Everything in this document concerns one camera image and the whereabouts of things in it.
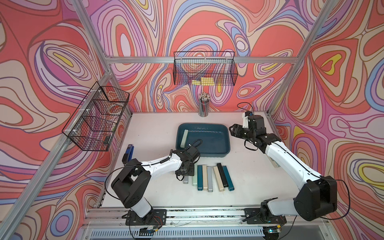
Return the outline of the beige bar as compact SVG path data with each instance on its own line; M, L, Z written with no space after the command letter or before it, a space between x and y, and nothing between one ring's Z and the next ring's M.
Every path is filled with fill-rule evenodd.
M203 190L208 190L208 169L206 165L202 165L203 170Z

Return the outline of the pale green bar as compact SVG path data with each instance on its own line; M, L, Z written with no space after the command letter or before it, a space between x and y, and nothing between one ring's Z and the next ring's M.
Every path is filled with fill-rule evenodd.
M182 149L184 149L186 147L188 133L189 133L189 130L184 130L184 133L183 133L183 136L182 136L182 140L181 140L181 144L180 144L180 147Z

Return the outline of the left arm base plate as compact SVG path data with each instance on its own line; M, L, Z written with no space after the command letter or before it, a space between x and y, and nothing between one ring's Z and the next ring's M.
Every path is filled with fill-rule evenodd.
M166 224L167 210L154 209L144 217L139 217L134 211L129 210L127 214L122 216L126 220L126 226L155 226L161 227Z

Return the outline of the light green bar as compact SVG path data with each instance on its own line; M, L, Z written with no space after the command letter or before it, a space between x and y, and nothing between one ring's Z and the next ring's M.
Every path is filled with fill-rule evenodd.
M198 167L195 167L194 169L194 176L193 176L193 186L198 186Z

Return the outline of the teal plastic storage box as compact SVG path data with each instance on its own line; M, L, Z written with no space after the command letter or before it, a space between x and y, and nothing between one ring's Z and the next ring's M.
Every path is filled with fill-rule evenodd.
M202 157L223 158L231 151L229 131L221 124L184 123L179 125L176 148L180 147L184 130L189 130L186 147L196 140L203 142L197 147Z

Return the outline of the dark teal bar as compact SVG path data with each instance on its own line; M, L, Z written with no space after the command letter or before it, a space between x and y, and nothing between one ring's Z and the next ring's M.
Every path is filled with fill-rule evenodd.
M203 166L202 165L198 165L198 168L197 168L197 176L198 176L198 191L202 191L203 190Z

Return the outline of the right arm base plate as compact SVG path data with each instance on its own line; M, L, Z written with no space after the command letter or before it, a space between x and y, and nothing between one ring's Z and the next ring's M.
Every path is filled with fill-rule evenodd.
M268 224L268 225L285 225L287 220L284 216L275 216L268 211L261 210L261 208L246 208L245 219L242 222L246 222L248 225Z

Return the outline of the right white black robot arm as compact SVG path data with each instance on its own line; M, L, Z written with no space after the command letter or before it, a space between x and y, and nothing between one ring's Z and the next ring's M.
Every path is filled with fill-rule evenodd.
M243 139L245 144L252 144L251 151L260 150L276 162L299 189L296 197L264 200L260 207L260 217L264 222L284 215L300 216L310 222L337 210L337 180L331 176L324 177L310 168L277 135L267 133L264 118L256 115L253 109L245 109L243 124L234 124L229 131L233 137Z

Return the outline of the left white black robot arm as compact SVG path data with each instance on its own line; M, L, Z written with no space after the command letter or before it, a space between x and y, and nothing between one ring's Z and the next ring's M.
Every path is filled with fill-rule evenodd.
M201 156L198 147L202 143L203 140L198 139L185 149L170 150L167 156L148 162L128 161L111 183L116 199L139 218L152 217L153 207L144 197L150 181L171 172L179 181L192 176Z

